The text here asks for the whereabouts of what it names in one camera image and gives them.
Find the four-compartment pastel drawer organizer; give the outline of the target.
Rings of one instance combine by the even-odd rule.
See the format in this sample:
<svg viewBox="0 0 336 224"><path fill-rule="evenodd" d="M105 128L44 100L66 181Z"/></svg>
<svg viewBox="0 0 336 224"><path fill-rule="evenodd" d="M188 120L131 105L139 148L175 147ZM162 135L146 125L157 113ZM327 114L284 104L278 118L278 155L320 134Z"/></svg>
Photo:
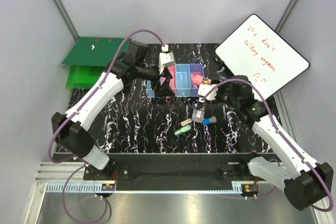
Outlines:
<svg viewBox="0 0 336 224"><path fill-rule="evenodd" d="M170 86L175 97L198 97L198 86L194 85L191 77L198 72L204 75L203 65L200 63L182 63L167 68L171 74ZM146 92L149 98L156 98L151 81L147 81Z"/></svg>

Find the pink capped pencil tube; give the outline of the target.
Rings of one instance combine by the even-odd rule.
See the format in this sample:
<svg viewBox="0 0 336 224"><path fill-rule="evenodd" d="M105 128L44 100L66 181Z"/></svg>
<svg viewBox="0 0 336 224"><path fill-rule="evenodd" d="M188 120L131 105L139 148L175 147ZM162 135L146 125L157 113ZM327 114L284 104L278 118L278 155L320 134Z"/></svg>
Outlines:
<svg viewBox="0 0 336 224"><path fill-rule="evenodd" d="M200 86L201 84L211 84L212 83L211 79L205 78L204 76L200 75L198 72L192 75L191 81L196 86Z"/></svg>

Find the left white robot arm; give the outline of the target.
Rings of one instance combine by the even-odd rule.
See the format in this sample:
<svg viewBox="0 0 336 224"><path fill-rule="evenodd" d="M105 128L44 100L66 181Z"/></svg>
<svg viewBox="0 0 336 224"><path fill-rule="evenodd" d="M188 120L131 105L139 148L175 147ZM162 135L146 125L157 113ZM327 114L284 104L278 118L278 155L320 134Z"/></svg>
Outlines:
<svg viewBox="0 0 336 224"><path fill-rule="evenodd" d="M160 90L160 79L165 78L164 87L169 87L172 76L169 66L175 65L173 53L163 44L157 65L144 63L148 45L131 41L125 52L117 55L106 66L98 81L87 94L65 114L56 112L51 119L53 141L74 156L95 168L95 174L103 180L113 175L110 158L95 144L88 133L94 119L103 107L134 79L149 80L154 91Z"/></svg>

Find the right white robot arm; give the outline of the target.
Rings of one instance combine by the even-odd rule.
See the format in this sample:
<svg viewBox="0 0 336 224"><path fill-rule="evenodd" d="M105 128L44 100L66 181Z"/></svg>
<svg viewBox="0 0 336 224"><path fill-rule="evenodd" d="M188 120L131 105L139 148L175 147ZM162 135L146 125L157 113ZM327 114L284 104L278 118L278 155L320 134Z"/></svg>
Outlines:
<svg viewBox="0 0 336 224"><path fill-rule="evenodd" d="M238 167L239 176L244 180L260 177L273 184L298 210L312 207L330 212L334 208L333 168L311 157L284 131L263 95L246 76L211 84L214 100L232 106L239 119L265 140L284 164L276 166L257 155Z"/></svg>

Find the black whiteboard stand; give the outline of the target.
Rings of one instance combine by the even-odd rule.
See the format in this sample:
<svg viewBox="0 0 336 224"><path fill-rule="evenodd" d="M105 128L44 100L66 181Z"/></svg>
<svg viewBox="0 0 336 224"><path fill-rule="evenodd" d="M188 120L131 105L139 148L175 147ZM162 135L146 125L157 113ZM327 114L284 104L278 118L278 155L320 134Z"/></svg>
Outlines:
<svg viewBox="0 0 336 224"><path fill-rule="evenodd" d="M216 73L221 80L230 79L234 76L231 70L226 66L225 62L222 61L218 56L213 57L213 60L218 65L218 70L216 71Z"/></svg>

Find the blue grey cap sharpener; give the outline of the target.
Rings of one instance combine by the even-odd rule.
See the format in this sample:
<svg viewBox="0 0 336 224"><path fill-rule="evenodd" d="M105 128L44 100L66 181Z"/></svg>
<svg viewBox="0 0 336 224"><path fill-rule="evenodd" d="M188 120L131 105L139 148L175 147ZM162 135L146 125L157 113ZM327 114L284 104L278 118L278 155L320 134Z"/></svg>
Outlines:
<svg viewBox="0 0 336 224"><path fill-rule="evenodd" d="M204 125L210 125L210 124L214 124L216 122L217 122L216 116L211 116L210 118L207 118L207 119L203 120Z"/></svg>

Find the beige small eraser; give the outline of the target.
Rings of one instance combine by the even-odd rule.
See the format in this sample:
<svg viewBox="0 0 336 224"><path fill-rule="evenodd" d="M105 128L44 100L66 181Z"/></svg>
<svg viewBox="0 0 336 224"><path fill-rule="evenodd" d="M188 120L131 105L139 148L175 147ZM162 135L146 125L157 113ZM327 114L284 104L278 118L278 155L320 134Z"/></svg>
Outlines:
<svg viewBox="0 0 336 224"><path fill-rule="evenodd" d="M184 120L184 121L181 122L181 126L184 127L184 126L186 126L186 125L188 125L190 123L192 123L192 120L191 119L186 119L186 120Z"/></svg>

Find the clear purple pin box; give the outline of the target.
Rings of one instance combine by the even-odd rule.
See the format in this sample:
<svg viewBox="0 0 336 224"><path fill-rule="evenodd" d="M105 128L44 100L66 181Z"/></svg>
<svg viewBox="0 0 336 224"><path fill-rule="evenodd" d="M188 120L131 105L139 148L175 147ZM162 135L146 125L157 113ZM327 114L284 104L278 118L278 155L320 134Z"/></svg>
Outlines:
<svg viewBox="0 0 336 224"><path fill-rule="evenodd" d="M192 121L203 124L204 114L205 112L203 110L194 109L192 113Z"/></svg>

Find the black marble pattern mat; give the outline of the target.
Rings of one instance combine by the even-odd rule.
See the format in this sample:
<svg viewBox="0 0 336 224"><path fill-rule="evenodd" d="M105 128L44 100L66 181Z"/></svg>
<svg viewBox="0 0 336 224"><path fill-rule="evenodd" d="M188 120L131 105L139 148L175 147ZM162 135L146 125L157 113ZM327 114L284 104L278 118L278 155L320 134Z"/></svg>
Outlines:
<svg viewBox="0 0 336 224"><path fill-rule="evenodd" d="M194 110L215 116L210 125L192 123L175 135ZM270 153L271 148L226 104L196 98L148 97L146 82L135 79L101 110L89 134L106 153Z"/></svg>

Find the green correction tape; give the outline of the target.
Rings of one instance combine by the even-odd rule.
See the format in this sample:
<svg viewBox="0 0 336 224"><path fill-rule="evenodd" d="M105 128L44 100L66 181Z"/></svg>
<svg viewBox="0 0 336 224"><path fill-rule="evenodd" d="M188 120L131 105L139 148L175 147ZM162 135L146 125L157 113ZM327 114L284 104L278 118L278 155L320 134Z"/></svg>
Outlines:
<svg viewBox="0 0 336 224"><path fill-rule="evenodd" d="M178 129L177 131L175 131L174 135L175 136L179 136L179 135L182 135L182 134L184 134L184 133L186 133L186 132L188 132L190 130L191 130L191 126L190 125L186 125L186 126L180 128L180 129Z"/></svg>

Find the white whiteboard with red writing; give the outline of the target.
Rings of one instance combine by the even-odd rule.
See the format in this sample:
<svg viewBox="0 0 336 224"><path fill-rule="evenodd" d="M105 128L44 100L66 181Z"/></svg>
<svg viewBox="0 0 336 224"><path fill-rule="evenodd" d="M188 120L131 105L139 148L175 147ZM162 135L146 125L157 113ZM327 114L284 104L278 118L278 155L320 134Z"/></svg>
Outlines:
<svg viewBox="0 0 336 224"><path fill-rule="evenodd" d="M269 98L310 63L258 15L250 15L215 50L235 75L244 75Z"/></svg>

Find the bright green plastic folder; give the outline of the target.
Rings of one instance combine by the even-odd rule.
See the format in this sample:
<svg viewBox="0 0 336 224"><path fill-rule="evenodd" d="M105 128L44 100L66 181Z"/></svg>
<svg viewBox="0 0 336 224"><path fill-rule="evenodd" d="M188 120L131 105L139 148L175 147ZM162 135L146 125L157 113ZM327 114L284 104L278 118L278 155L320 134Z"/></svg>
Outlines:
<svg viewBox="0 0 336 224"><path fill-rule="evenodd" d="M104 67L96 66L71 66L66 88L91 89L100 78Z"/></svg>

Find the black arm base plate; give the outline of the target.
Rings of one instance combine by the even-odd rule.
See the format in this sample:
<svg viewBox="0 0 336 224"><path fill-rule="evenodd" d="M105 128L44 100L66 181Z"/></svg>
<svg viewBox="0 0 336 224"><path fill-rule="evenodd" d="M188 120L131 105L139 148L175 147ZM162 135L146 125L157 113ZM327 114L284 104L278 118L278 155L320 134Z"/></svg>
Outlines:
<svg viewBox="0 0 336 224"><path fill-rule="evenodd" d="M270 160L274 153L221 154L110 154L105 170L83 168L88 182L114 182L120 193L238 193L240 181L255 177L283 188L285 180L301 175L301 161L282 157L281 166Z"/></svg>

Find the aluminium rail frame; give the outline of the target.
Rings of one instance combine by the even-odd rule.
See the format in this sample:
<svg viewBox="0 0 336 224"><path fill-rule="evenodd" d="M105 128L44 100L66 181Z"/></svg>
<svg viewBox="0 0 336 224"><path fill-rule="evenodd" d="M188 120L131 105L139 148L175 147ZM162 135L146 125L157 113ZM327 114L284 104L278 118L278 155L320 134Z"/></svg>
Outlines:
<svg viewBox="0 0 336 224"><path fill-rule="evenodd" d="M203 153L107 153L203 154ZM120 193L107 199L84 181L83 163L63 148L54 155L61 163L43 162L36 180L44 184L42 199L32 209L37 223L333 223L330 213L296 210L279 189L259 181L259 194L245 200L232 190L224 193Z"/></svg>

